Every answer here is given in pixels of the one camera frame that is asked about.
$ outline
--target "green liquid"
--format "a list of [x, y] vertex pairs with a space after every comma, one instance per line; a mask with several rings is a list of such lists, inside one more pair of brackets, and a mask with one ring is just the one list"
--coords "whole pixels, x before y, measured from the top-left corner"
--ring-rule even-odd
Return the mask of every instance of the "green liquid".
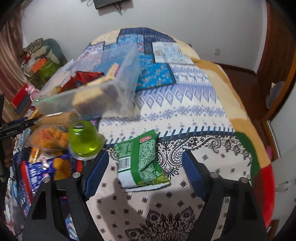
[[102, 140], [94, 125], [86, 120], [77, 121], [69, 128], [69, 143], [72, 151], [80, 157], [97, 154]]

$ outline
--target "barcode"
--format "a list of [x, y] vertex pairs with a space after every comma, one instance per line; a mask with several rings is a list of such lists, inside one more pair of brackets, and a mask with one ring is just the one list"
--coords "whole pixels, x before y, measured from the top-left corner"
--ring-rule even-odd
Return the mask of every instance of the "barcode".
[[131, 167], [131, 157], [125, 157], [118, 160], [118, 171], [122, 171]]

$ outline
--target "human hand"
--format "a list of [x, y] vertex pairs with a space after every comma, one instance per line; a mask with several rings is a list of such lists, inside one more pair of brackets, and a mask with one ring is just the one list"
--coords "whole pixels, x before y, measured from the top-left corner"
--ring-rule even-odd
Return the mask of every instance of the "human hand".
[[5, 166], [11, 167], [12, 166], [12, 157], [13, 157], [13, 150], [15, 148], [15, 140], [12, 137], [9, 137], [10, 145], [6, 150], [6, 157], [5, 157]]

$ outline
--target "blue gripper pad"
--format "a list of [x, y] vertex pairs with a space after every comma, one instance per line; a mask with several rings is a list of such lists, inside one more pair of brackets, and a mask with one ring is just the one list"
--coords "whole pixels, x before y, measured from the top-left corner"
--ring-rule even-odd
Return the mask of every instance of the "blue gripper pad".
[[100, 185], [100, 182], [105, 173], [105, 170], [107, 169], [108, 164], [109, 164], [109, 154], [107, 151], [104, 150], [103, 155], [101, 156], [97, 165], [93, 168], [93, 171], [91, 172], [91, 174], [89, 175], [86, 181], [86, 186], [84, 191], [84, 195], [86, 198], [90, 198], [96, 194], [96, 191], [98, 189], [98, 186]]
[[182, 154], [182, 163], [185, 173], [194, 189], [195, 195], [205, 201], [205, 197], [207, 195], [205, 192], [205, 182], [198, 172], [196, 166], [193, 164], [193, 160], [186, 151]]

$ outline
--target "metal screw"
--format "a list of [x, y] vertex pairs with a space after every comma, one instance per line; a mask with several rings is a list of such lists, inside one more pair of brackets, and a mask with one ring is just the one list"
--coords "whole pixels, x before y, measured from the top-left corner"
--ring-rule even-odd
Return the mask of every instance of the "metal screw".
[[242, 183], [248, 183], [248, 179], [246, 179], [245, 177], [241, 177], [241, 182]]
[[74, 177], [74, 178], [78, 178], [78, 177], [80, 177], [80, 172], [75, 172], [75, 173], [73, 173], [72, 177]]
[[216, 172], [211, 172], [210, 175], [211, 175], [212, 178], [218, 178], [219, 177], [219, 174], [216, 173]]
[[43, 182], [44, 183], [48, 183], [50, 181], [50, 177], [45, 177], [44, 179], [43, 179]]

